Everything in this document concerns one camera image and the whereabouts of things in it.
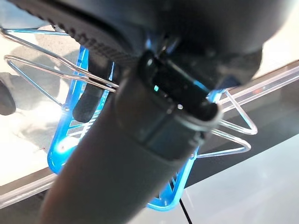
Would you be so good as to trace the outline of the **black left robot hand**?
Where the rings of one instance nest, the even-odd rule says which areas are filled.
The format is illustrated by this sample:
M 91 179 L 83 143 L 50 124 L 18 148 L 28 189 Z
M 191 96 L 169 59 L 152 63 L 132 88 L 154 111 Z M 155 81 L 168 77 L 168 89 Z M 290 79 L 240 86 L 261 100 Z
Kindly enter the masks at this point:
M 40 224 L 124 224 L 156 196 L 222 119 L 214 90 L 248 83 L 264 43 L 296 0 L 15 0 L 92 54 L 120 66 L 119 83 L 44 201 Z

